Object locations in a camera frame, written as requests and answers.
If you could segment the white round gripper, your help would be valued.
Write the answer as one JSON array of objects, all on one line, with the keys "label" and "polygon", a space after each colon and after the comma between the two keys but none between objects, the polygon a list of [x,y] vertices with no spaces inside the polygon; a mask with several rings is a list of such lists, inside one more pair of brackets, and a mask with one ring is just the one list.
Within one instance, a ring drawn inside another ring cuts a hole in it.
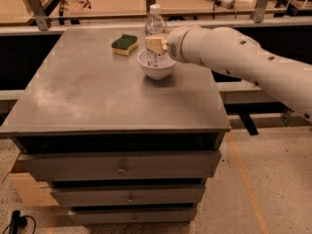
[{"label": "white round gripper", "polygon": [[176,61],[184,63],[199,63],[199,47],[202,36],[199,26],[181,26],[173,29],[168,38],[164,34],[145,37],[145,45],[159,55],[167,52]]}]

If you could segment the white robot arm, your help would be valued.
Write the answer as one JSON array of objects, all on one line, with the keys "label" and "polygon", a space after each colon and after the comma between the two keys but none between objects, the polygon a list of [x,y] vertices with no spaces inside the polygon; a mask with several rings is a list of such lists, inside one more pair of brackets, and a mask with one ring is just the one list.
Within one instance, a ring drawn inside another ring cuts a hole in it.
[{"label": "white robot arm", "polygon": [[147,36],[145,44],[176,61],[246,80],[312,121],[312,65],[267,52],[233,28],[182,26],[168,34]]}]

